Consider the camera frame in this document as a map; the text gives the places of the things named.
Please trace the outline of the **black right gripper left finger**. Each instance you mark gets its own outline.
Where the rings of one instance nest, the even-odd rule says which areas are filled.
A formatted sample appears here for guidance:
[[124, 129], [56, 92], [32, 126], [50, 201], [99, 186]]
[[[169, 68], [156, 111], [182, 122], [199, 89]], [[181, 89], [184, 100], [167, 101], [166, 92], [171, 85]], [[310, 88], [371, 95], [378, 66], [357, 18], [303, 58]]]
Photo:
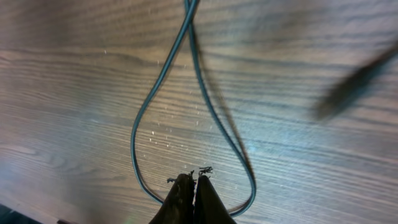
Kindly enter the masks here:
[[192, 224], [193, 198], [195, 196], [195, 181], [192, 177], [194, 170], [188, 174], [179, 174], [176, 179], [168, 178], [173, 182], [163, 205], [149, 224]]

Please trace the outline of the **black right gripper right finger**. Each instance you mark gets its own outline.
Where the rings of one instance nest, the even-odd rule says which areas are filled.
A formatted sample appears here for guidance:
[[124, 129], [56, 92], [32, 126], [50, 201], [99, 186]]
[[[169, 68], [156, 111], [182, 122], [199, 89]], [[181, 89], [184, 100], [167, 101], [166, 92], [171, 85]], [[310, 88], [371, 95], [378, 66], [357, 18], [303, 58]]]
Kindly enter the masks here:
[[212, 167], [201, 167], [198, 172], [194, 224], [236, 224], [206, 175], [212, 170]]

